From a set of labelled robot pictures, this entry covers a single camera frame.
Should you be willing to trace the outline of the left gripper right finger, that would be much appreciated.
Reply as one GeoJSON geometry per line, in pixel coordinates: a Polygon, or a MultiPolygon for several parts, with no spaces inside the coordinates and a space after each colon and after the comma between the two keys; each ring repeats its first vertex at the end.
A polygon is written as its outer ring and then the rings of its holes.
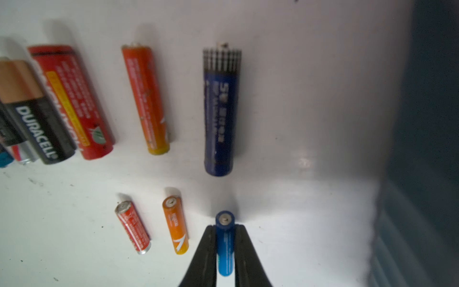
{"type": "Polygon", "coordinates": [[[234,262],[236,287],[272,287],[242,224],[235,225],[234,262]]]}

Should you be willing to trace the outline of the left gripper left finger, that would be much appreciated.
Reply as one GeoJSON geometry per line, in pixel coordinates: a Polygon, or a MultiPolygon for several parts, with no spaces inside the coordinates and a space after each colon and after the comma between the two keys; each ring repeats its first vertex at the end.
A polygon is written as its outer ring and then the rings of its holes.
{"type": "Polygon", "coordinates": [[[216,227],[207,226],[178,287],[216,287],[216,227]]]}

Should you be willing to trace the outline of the blue white slim battery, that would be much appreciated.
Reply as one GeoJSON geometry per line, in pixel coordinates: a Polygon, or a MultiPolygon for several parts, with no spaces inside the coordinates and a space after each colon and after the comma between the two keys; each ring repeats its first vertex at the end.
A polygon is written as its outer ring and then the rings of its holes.
{"type": "Polygon", "coordinates": [[[235,217],[227,210],[216,216],[216,252],[218,271],[222,276],[229,276],[234,269],[235,217]]]}

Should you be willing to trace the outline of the red battery second row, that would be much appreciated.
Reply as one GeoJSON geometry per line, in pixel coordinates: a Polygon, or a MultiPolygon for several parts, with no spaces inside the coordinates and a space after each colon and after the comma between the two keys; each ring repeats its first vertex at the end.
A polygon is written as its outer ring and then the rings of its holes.
{"type": "Polygon", "coordinates": [[[136,252],[146,254],[151,247],[150,236],[131,201],[118,204],[115,214],[128,234],[136,252]]]}

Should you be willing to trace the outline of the teal plastic storage box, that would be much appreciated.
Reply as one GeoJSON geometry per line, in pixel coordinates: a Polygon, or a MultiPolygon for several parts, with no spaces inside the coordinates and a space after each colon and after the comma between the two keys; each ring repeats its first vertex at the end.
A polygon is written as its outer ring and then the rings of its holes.
{"type": "Polygon", "coordinates": [[[370,287],[459,284],[459,4],[416,1],[370,287]]]}

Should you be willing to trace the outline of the dark blue battery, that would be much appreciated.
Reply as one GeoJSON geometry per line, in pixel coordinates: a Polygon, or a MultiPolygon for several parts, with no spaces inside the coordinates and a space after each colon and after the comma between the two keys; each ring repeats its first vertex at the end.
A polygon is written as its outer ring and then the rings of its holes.
{"type": "Polygon", "coordinates": [[[241,58],[228,43],[203,50],[204,167],[214,177],[233,169],[241,58]]]}

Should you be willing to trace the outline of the red orange battery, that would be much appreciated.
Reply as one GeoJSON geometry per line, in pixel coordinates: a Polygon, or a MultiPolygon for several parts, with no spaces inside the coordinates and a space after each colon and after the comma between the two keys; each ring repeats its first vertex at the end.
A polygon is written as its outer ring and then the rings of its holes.
{"type": "Polygon", "coordinates": [[[166,154],[170,143],[153,51],[145,45],[131,44],[123,45],[121,52],[148,152],[166,154]]]}

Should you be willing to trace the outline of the black teal battery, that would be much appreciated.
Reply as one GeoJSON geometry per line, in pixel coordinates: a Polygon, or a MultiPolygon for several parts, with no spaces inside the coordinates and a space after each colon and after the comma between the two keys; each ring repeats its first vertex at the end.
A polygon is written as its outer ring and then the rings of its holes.
{"type": "Polygon", "coordinates": [[[13,162],[14,157],[10,154],[6,147],[0,144],[0,168],[5,168],[13,162]]]}

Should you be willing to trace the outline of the black red slim battery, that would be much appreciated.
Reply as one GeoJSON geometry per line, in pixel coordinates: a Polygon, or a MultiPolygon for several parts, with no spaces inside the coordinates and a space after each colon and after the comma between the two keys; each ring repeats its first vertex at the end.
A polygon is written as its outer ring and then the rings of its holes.
{"type": "Polygon", "coordinates": [[[6,108],[1,104],[1,144],[22,165],[38,160],[31,143],[26,139],[6,108]]]}

